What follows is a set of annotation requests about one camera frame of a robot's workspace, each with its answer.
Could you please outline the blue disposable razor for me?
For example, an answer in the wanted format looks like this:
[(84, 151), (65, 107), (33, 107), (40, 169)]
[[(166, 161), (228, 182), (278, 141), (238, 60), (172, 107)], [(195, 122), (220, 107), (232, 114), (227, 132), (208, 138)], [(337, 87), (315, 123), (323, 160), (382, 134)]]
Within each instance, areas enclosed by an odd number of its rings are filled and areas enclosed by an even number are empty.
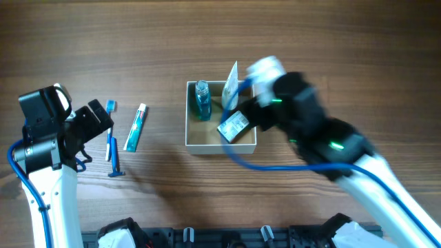
[(109, 173), (108, 176), (111, 178), (124, 176), (125, 172), (120, 170), (117, 141), (114, 137), (110, 139), (110, 158), (112, 162), (112, 172)]

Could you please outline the blue toothbrush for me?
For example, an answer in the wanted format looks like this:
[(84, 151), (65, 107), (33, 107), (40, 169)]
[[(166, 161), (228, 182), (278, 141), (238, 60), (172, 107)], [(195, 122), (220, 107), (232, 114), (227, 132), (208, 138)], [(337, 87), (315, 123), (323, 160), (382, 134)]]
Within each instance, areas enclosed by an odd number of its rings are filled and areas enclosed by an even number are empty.
[[(116, 101), (115, 100), (107, 100), (106, 103), (106, 112), (108, 116), (111, 116), (111, 113), (116, 109)], [(111, 138), (112, 138), (112, 127), (107, 130), (107, 143), (106, 143), (106, 161), (110, 161), (111, 159)]]

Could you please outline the green soap box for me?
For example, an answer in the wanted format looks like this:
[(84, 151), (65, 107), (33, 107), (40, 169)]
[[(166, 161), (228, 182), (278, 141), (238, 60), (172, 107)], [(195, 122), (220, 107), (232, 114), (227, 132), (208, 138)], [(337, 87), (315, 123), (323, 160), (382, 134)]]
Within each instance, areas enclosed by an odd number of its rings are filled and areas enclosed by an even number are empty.
[(241, 111), (237, 111), (226, 121), (222, 122), (217, 127), (217, 131), (228, 143), (232, 143), (248, 127), (249, 121), (247, 117)]

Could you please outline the white bamboo conditioner tube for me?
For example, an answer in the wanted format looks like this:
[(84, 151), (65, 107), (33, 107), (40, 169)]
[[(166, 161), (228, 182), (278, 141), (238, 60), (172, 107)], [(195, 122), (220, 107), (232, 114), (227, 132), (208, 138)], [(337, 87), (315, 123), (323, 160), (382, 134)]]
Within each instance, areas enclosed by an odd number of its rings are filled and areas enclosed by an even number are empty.
[(238, 67), (234, 63), (229, 76), (225, 82), (222, 92), (222, 106), (224, 110), (233, 110), (238, 104), (238, 95), (235, 91), (238, 89)]

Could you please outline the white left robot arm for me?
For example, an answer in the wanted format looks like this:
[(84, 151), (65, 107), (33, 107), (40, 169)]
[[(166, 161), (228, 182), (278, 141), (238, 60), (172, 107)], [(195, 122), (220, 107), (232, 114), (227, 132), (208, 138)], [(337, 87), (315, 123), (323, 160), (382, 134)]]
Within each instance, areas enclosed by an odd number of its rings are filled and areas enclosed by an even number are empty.
[(59, 83), (19, 97), (25, 116), (22, 137), (7, 159), (27, 198), (35, 247), (82, 247), (77, 203), (78, 174), (92, 157), (85, 144), (111, 128), (98, 100), (72, 109)]

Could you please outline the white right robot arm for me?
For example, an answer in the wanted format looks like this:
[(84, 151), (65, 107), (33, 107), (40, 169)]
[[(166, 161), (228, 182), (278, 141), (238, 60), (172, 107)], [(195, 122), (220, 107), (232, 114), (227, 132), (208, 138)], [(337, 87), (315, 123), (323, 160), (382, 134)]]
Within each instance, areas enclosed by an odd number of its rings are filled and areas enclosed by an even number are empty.
[(439, 247), (440, 226), (402, 186), (387, 160), (353, 125), (328, 116), (299, 72), (245, 79), (238, 92), (263, 86), (244, 110), (253, 126), (278, 127), (305, 165), (241, 165), (260, 171), (311, 170), (358, 201), (400, 247)]

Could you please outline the blue mouthwash bottle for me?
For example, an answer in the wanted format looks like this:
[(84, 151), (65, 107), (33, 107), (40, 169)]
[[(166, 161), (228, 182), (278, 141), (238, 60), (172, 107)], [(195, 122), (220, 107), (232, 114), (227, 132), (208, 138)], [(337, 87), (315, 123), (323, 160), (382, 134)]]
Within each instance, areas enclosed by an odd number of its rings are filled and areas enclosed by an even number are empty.
[(207, 81), (199, 80), (195, 85), (196, 103), (200, 120), (209, 121), (212, 115), (211, 93)]

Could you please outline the teal toothpaste tube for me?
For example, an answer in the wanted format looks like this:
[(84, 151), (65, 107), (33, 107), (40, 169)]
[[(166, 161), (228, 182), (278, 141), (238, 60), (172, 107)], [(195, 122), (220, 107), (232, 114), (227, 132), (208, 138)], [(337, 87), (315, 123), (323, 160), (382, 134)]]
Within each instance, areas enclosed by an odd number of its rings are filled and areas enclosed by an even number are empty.
[(136, 111), (134, 122), (123, 148), (127, 152), (136, 151), (139, 139), (141, 137), (145, 117), (147, 116), (147, 109), (148, 107), (146, 106), (146, 104), (141, 103)]

